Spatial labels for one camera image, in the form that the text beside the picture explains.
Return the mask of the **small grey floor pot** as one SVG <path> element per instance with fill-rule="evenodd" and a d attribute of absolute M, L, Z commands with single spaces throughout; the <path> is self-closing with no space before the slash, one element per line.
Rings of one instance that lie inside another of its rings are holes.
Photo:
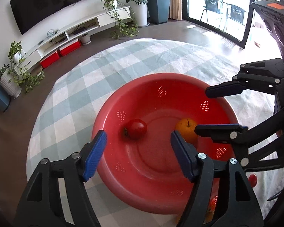
<path fill-rule="evenodd" d="M 83 34 L 79 40 L 82 45 L 88 45 L 89 43 L 91 43 L 91 38 L 88 33 Z"/>

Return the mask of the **red grape tomato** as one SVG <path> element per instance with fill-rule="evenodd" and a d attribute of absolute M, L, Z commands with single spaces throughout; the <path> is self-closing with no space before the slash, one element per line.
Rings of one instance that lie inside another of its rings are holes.
<path fill-rule="evenodd" d="M 251 185 L 251 187 L 255 187 L 257 185 L 257 175 L 256 174 L 250 174 L 248 177 L 248 181 Z"/>

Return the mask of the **trailing plant on console right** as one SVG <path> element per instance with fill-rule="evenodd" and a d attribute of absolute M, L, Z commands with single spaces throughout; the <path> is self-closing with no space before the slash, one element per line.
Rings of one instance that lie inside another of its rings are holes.
<path fill-rule="evenodd" d="M 125 5 L 119 0 L 101 0 L 104 3 L 103 9 L 106 14 L 111 16 L 115 20 L 114 31 L 111 33 L 113 39 L 119 39 L 121 37 L 134 37 L 138 36 L 139 29 L 137 24 L 134 22 L 130 11 L 125 9 Z M 126 15 L 129 16 L 129 22 L 125 22 L 125 19 L 121 18 L 120 12 L 117 11 L 117 7 L 120 6 Z"/>

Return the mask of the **mandarin orange with stem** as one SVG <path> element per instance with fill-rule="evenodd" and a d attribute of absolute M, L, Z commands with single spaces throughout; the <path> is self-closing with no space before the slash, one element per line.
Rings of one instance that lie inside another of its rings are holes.
<path fill-rule="evenodd" d="M 197 123 L 194 120 L 184 118 L 175 125 L 174 129 L 179 131 L 180 135 L 187 143 L 195 145 L 197 144 L 197 134 L 194 131 L 196 126 Z"/>

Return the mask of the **red storage box right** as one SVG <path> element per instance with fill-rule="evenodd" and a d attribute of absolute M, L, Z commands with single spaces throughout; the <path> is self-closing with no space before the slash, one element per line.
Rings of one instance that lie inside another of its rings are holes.
<path fill-rule="evenodd" d="M 81 47 L 81 42 L 75 40 L 59 48 L 60 56 L 66 56 L 67 54 L 79 49 Z"/>

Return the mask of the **red tomato with stem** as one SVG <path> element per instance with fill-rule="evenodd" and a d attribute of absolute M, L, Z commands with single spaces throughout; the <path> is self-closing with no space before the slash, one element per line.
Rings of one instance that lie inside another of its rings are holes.
<path fill-rule="evenodd" d="M 123 128 L 125 137 L 133 140 L 142 139 L 147 133 L 147 124 L 141 119 L 132 119 Z"/>

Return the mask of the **plant in white pot right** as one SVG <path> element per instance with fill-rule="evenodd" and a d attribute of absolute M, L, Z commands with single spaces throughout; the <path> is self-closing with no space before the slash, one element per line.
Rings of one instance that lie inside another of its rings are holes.
<path fill-rule="evenodd" d="M 125 0 L 130 5 L 130 13 L 138 27 L 146 27 L 148 23 L 148 0 Z"/>

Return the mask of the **trailing plant on console left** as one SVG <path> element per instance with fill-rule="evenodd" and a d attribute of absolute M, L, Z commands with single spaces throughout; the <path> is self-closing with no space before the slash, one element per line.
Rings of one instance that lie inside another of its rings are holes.
<path fill-rule="evenodd" d="M 24 56 L 25 52 L 21 41 L 12 42 L 8 53 L 10 62 L 8 73 L 12 76 L 14 83 L 24 89 L 25 94 L 27 94 L 40 84 L 45 74 L 43 70 L 39 70 L 37 74 L 30 73 L 28 68 L 24 66 Z"/>

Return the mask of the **white tv console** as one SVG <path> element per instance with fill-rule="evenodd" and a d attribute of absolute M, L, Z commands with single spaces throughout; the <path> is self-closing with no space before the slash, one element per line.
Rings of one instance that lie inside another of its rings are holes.
<path fill-rule="evenodd" d="M 117 11 L 120 12 L 122 19 L 125 19 L 126 22 L 129 21 L 129 16 L 121 7 L 118 7 Z M 115 20 L 106 14 L 105 10 L 79 19 L 59 29 L 53 36 L 43 39 L 41 43 L 38 43 L 29 51 L 24 51 L 24 66 L 28 70 L 32 70 L 41 60 L 57 51 L 60 47 L 80 38 L 83 34 L 92 35 L 113 26 L 115 26 Z"/>

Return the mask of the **red storage box left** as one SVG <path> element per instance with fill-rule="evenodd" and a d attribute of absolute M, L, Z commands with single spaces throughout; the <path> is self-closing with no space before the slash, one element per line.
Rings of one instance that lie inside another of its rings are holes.
<path fill-rule="evenodd" d="M 45 69 L 51 64 L 55 63 L 60 59 L 60 55 L 57 51 L 53 52 L 49 56 L 47 56 L 45 59 L 40 61 L 40 65 Z"/>

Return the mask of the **trailing plant on console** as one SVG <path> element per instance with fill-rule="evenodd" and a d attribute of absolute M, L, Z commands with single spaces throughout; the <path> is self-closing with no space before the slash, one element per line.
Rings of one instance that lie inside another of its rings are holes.
<path fill-rule="evenodd" d="M 28 68 L 24 66 L 24 56 L 25 52 L 21 41 L 12 42 L 8 53 L 10 62 L 8 73 L 12 76 L 14 83 L 24 89 L 25 94 L 27 94 L 40 84 L 45 74 L 43 70 L 39 70 L 37 74 L 30 73 Z"/>
<path fill-rule="evenodd" d="M 114 31 L 111 33 L 113 39 L 119 39 L 121 37 L 134 37 L 138 36 L 139 29 L 137 24 L 134 22 L 130 11 L 125 9 L 125 5 L 119 0 L 101 0 L 104 3 L 103 9 L 106 14 L 111 16 L 115 20 Z M 121 18 L 120 12 L 117 11 L 117 7 L 120 6 L 126 15 L 129 16 L 129 22 L 125 22 L 125 19 Z"/>

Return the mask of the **black balcony chair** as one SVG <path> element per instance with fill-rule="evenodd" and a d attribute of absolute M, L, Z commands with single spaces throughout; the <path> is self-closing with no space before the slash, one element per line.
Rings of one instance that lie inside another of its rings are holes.
<path fill-rule="evenodd" d="M 224 2 L 220 0 L 205 0 L 205 6 L 204 10 L 202 11 L 202 15 L 200 18 L 200 21 L 203 18 L 204 12 L 206 12 L 206 19 L 208 22 L 208 11 L 214 12 L 220 16 L 220 22 L 222 21 L 222 15 L 223 15 L 223 6 Z"/>
<path fill-rule="evenodd" d="M 225 4 L 225 15 L 223 17 L 224 32 L 243 32 L 246 27 L 245 11 L 234 4 Z"/>

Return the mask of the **red storage box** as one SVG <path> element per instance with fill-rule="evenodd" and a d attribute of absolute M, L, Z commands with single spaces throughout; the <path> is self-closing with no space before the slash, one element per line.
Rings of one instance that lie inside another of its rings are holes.
<path fill-rule="evenodd" d="M 45 59 L 40 61 L 40 65 L 45 69 L 51 64 L 55 63 L 60 59 L 60 55 L 57 51 L 53 52 L 49 56 L 47 56 Z"/>
<path fill-rule="evenodd" d="M 66 56 L 67 54 L 79 49 L 81 47 L 81 42 L 75 40 L 59 48 L 60 56 Z"/>

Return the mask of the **tall plant blue pot right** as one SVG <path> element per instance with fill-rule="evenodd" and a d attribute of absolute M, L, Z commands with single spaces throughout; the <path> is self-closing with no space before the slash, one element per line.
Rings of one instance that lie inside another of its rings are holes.
<path fill-rule="evenodd" d="M 150 22 L 163 24 L 168 21 L 170 0 L 147 0 Z"/>

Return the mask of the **red plastic colander bowl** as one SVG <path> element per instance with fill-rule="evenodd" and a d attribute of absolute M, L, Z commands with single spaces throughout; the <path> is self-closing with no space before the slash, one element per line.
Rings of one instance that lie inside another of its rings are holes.
<path fill-rule="evenodd" d="M 205 95 L 207 84 L 176 73 L 137 78 L 116 90 L 101 107 L 93 133 L 104 130 L 107 145 L 97 167 L 108 189 L 120 200 L 154 214 L 183 211 L 192 183 L 182 173 L 170 143 L 184 118 L 197 124 L 235 124 L 237 117 L 224 98 Z M 125 137 L 132 119 L 147 124 L 139 140 Z"/>

